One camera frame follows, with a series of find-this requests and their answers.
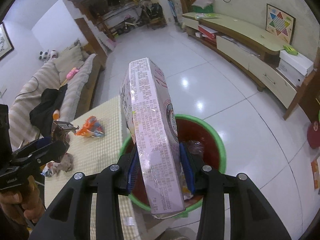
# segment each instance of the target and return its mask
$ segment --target stuffed animal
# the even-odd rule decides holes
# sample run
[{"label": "stuffed animal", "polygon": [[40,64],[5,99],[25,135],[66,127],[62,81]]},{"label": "stuffed animal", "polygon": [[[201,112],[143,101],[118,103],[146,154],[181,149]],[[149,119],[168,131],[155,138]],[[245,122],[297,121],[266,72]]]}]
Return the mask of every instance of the stuffed animal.
[{"label": "stuffed animal", "polygon": [[74,76],[75,74],[77,74],[79,71],[80,71],[79,69],[77,69],[76,67],[74,67],[74,68],[71,69],[71,71],[67,74],[66,78],[67,78],[68,80],[70,80],[70,79],[73,78],[73,76]]}]

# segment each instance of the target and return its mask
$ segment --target silver screw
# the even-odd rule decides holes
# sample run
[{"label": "silver screw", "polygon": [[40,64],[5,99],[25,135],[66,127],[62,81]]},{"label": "silver screw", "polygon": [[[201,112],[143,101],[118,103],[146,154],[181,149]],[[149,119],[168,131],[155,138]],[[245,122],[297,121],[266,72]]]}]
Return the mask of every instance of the silver screw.
[{"label": "silver screw", "polygon": [[248,178],[248,176],[245,175],[244,173],[240,173],[240,174],[238,175],[238,178],[241,179],[241,180],[246,180],[246,179]]},{"label": "silver screw", "polygon": [[211,166],[209,166],[209,165],[204,165],[204,166],[202,167],[202,169],[203,169],[204,171],[206,171],[206,172],[209,172],[209,171],[212,170]]},{"label": "silver screw", "polygon": [[73,176],[75,179],[81,179],[83,177],[83,174],[81,172],[78,172],[76,173],[74,176]]},{"label": "silver screw", "polygon": [[111,165],[110,166],[110,170],[112,170],[112,171],[117,171],[117,170],[119,170],[119,165],[118,164],[113,164],[113,165]]}]

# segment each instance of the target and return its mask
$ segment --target circular logo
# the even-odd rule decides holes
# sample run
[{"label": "circular logo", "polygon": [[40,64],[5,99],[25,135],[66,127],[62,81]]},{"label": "circular logo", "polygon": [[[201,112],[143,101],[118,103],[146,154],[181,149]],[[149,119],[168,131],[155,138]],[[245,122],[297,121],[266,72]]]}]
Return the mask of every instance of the circular logo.
[{"label": "circular logo", "polygon": [[168,124],[169,124],[169,128],[170,128],[171,134],[174,137],[174,139],[177,142],[179,142],[179,140],[178,140],[177,122],[176,122],[176,118],[174,116],[173,107],[172,107],[171,103],[167,105],[166,115],[167,115],[167,121],[168,121]]},{"label": "circular logo", "polygon": [[313,123],[313,130],[315,130],[315,132],[318,130],[318,122]]}]

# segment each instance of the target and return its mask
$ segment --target yellow tablecloth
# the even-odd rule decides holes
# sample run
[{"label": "yellow tablecloth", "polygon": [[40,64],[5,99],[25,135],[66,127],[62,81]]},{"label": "yellow tablecloth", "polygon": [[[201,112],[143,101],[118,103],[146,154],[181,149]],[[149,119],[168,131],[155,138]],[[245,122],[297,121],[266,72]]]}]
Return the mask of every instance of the yellow tablecloth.
[{"label": "yellow tablecloth", "polygon": [[[71,172],[62,171],[59,176],[54,175],[51,178],[45,178],[44,201],[46,207],[76,172],[81,171],[85,175],[95,174],[101,172],[107,166],[117,163],[119,159],[122,142],[127,136],[125,119],[122,119],[121,115],[120,97],[117,96],[97,106],[75,119],[72,124],[81,127],[91,115],[98,118],[105,130],[105,136],[103,138],[85,138],[70,133],[71,142],[68,152],[74,156],[74,169]],[[124,239],[140,240],[130,199],[119,196],[119,207]],[[95,211],[96,195],[94,194],[91,209],[91,240],[96,239]]]}]

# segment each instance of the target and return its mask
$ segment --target framed picture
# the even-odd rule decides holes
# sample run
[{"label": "framed picture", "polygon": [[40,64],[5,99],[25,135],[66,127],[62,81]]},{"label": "framed picture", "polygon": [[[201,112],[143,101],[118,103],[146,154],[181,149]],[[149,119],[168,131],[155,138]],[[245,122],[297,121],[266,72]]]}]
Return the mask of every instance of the framed picture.
[{"label": "framed picture", "polygon": [[296,19],[281,9],[267,4],[266,30],[291,44]]},{"label": "framed picture", "polygon": [[12,43],[8,37],[4,23],[0,24],[0,60],[14,50]]}]

